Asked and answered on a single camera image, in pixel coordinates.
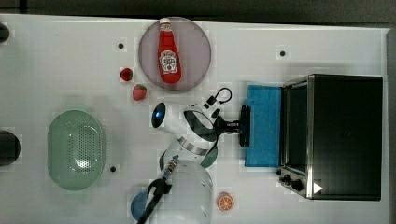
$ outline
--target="white table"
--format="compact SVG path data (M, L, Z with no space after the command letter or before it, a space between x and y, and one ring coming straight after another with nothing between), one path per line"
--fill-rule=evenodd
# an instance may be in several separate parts
M0 223L134 223L130 203L159 173L158 159L172 136L149 127L149 110L162 100L200 103L226 86L234 98L226 119L238 119L247 82L280 85L312 73L386 78L386 29L198 22L212 46L203 83L182 95L147 83L136 104L134 83L146 83L137 58L141 35L154 21L0 15L12 37L0 46L0 129L21 140L21 157L0 169ZM122 42L126 48L118 49ZM285 50L287 55L279 57ZM119 79L134 67L134 83ZM56 186L47 170L47 131L65 105L87 107L106 127L106 167L88 189ZM388 223L388 114L384 105L382 200L308 201L279 186L272 169L244 167L237 135L222 136L209 168L214 196L227 190L235 208L214 205L212 223ZM116 173L109 172L115 165Z

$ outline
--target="gray plate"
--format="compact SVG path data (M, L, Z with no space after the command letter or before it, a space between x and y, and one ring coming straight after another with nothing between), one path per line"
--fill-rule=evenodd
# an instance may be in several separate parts
M194 22L180 17L169 18L181 65L181 79L168 84L161 79L158 68L160 23L152 24L143 34L139 45L139 62L146 77L169 91L189 91L198 85L210 65L211 49L204 31Z

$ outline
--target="green basket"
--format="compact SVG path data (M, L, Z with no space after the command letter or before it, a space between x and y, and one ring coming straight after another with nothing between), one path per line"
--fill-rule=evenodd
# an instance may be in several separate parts
M102 173L106 160L105 133L91 115L70 110L59 115L48 133L48 168L63 189L89 187Z

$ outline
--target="toaster oven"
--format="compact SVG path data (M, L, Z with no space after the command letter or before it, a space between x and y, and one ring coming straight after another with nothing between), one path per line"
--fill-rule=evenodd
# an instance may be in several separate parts
M382 77L310 75L281 88L279 181L313 200L381 199Z

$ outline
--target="orange fruit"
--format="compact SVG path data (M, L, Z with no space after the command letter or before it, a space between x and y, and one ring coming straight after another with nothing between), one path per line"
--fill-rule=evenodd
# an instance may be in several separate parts
M229 193L222 192L218 197L218 207L221 211L229 211L233 208L233 197Z

